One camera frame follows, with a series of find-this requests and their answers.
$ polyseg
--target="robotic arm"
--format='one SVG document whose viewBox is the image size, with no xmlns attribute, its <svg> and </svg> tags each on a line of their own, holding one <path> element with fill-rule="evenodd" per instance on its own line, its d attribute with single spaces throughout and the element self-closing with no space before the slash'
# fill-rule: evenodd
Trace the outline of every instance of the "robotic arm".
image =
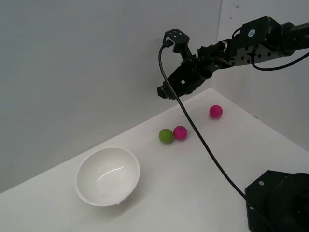
<svg viewBox="0 0 309 232">
<path fill-rule="evenodd" d="M 168 78 L 169 83 L 180 97 L 191 94 L 205 80 L 212 77 L 218 69 L 252 64 L 263 71 L 278 70 L 291 64 L 277 68 L 263 69 L 255 64 L 290 56 L 296 50 L 309 48 L 309 23 L 294 26 L 292 23 L 279 24 L 271 17 L 262 17 L 242 25 L 231 39 L 219 41 L 216 45 L 201 47 L 197 56 L 192 55 L 188 47 L 190 38 L 178 29 L 165 33 L 163 45 L 174 46 L 173 52 L 180 53 L 183 61 Z M 296 62 L 309 56 L 309 53 Z M 161 98 L 175 99 L 166 81 L 157 88 Z"/>
<path fill-rule="evenodd" d="M 192 93 L 218 69 L 252 64 L 262 71 L 273 71 L 289 67 L 309 57 L 301 58 L 275 68 L 259 68 L 255 64 L 290 56 L 296 50 L 309 48 L 309 23 L 294 26 L 292 23 L 278 24 L 270 17 L 262 17 L 244 24 L 231 39 L 216 45 L 201 47 L 197 56 L 188 48 L 189 37 L 178 29 L 165 33 L 159 51 L 159 67 L 164 78 L 158 87 L 162 98 L 176 99 L 193 130 L 201 140 L 210 157 L 231 186 L 247 202 L 248 225 L 251 232 L 308 232 L 309 231 L 309 174 L 289 174 L 266 171 L 250 184 L 243 193 L 221 167 L 204 138 L 190 118 L 179 96 Z M 183 61 L 170 77 L 162 67 L 162 51 L 174 46 Z"/>
</svg>

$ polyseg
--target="ball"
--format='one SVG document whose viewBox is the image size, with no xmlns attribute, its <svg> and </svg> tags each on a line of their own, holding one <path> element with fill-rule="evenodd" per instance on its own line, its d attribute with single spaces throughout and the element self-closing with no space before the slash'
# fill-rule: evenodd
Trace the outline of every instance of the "ball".
<svg viewBox="0 0 309 232">
<path fill-rule="evenodd" d="M 177 140 L 185 140 L 187 135 L 188 135 L 188 131 L 183 126 L 177 126 L 174 129 L 174 133 L 173 134 L 174 134 L 175 139 L 177 139 Z"/>
<path fill-rule="evenodd" d="M 213 105 L 209 110 L 209 114 L 213 118 L 220 118 L 223 114 L 223 109 L 219 105 Z"/>
<path fill-rule="evenodd" d="M 159 139 L 165 144 L 170 144 L 174 140 L 173 132 L 169 129 L 163 129 L 159 133 Z"/>
</svg>

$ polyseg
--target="white table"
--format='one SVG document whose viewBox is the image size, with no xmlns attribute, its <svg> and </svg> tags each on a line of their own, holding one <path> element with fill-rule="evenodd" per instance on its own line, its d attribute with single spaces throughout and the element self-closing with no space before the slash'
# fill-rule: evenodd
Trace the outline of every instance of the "white table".
<svg viewBox="0 0 309 232">
<path fill-rule="evenodd" d="M 213 104 L 220 120 L 208 117 Z M 213 153 L 244 190 L 266 170 L 309 173 L 309 153 L 213 89 L 185 106 Z M 184 125 L 185 142 L 164 145 L 162 128 Z M 139 159 L 137 188 L 123 203 L 93 207 L 75 193 L 77 166 L 102 146 Z M 178 106 L 0 194 L 1 232 L 247 232 L 244 200 L 223 178 Z"/>
</svg>

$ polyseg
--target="pink ball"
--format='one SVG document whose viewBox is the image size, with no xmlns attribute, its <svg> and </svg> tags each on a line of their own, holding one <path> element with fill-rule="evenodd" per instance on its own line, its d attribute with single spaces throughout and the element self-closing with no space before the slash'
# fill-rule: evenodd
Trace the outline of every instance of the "pink ball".
<svg viewBox="0 0 309 232">
<path fill-rule="evenodd" d="M 177 126 L 177 127 L 175 127 L 173 134 L 174 134 L 175 139 L 185 140 L 187 135 L 188 135 L 188 131 L 183 126 Z"/>
<path fill-rule="evenodd" d="M 223 114 L 223 109 L 219 105 L 213 105 L 209 110 L 209 114 L 213 118 L 220 118 Z"/>
</svg>

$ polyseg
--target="white wall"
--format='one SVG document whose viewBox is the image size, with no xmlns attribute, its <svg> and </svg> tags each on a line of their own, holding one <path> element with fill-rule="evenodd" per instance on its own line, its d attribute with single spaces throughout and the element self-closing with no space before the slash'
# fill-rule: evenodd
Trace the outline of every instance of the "white wall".
<svg viewBox="0 0 309 232">
<path fill-rule="evenodd" d="M 183 30 L 196 51 L 216 41 L 219 12 L 217 0 L 2 0 L 0 192 L 175 105 L 156 95 L 164 33 Z M 163 55 L 167 73 L 180 65 Z"/>
<path fill-rule="evenodd" d="M 223 0 L 218 39 L 231 38 L 242 24 L 263 16 L 279 23 L 309 22 L 308 0 Z M 286 64 L 306 51 L 295 52 L 260 67 Z M 309 151 L 309 59 L 280 71 L 262 72 L 251 65 L 218 71 L 212 87 L 244 110 Z"/>
</svg>

